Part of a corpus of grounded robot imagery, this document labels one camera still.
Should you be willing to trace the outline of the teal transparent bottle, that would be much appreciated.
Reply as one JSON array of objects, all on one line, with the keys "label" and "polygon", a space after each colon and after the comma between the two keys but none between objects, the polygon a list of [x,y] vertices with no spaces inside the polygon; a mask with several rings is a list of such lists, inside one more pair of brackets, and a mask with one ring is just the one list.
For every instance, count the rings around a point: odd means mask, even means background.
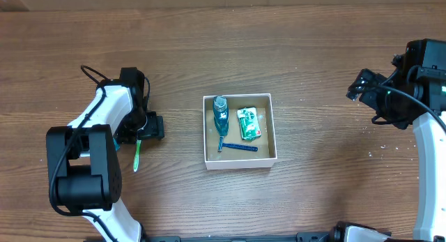
[{"label": "teal transparent bottle", "polygon": [[213,114],[215,127],[220,136],[227,136],[229,131],[229,108],[224,96],[215,96],[213,99]]}]

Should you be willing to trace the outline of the blue disposable razor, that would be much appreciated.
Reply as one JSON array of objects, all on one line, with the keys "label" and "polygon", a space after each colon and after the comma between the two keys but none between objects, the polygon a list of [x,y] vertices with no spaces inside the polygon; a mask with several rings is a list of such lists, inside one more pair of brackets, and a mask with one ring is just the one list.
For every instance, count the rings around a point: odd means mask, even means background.
[{"label": "blue disposable razor", "polygon": [[244,144],[234,144],[234,143],[225,143],[224,142],[224,136],[220,136],[219,143],[217,147],[218,152],[222,152],[223,148],[229,148],[229,149],[238,149],[243,151],[252,151],[257,152],[258,148],[256,146],[248,146]]}]

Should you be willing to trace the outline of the green soap packet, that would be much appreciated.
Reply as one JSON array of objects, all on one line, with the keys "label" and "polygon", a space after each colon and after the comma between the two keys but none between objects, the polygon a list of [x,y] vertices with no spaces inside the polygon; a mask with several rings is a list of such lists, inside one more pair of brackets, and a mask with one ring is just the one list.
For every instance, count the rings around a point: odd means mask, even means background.
[{"label": "green soap packet", "polygon": [[255,107],[245,107],[237,110],[240,134],[243,140],[252,141],[261,136],[261,129]]}]

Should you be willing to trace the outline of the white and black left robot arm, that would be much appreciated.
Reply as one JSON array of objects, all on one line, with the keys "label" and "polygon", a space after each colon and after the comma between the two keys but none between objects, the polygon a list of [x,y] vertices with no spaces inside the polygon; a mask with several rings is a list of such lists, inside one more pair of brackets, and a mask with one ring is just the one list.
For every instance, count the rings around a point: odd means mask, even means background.
[{"label": "white and black left robot arm", "polygon": [[121,199],[117,150],[164,138],[163,118],[148,111],[150,82],[137,68],[95,84],[95,98],[82,114],[47,131],[49,202],[60,215],[86,218],[104,241],[147,241]]}]

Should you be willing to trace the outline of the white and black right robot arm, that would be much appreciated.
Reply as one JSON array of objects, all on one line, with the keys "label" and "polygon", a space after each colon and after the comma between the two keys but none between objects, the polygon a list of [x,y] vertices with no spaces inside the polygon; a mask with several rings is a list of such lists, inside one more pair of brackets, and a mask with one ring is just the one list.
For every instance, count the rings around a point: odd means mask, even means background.
[{"label": "white and black right robot arm", "polygon": [[419,156],[419,198],[414,241],[445,240],[445,42],[407,43],[385,77],[363,69],[346,94],[376,114],[372,123],[413,128]]}]

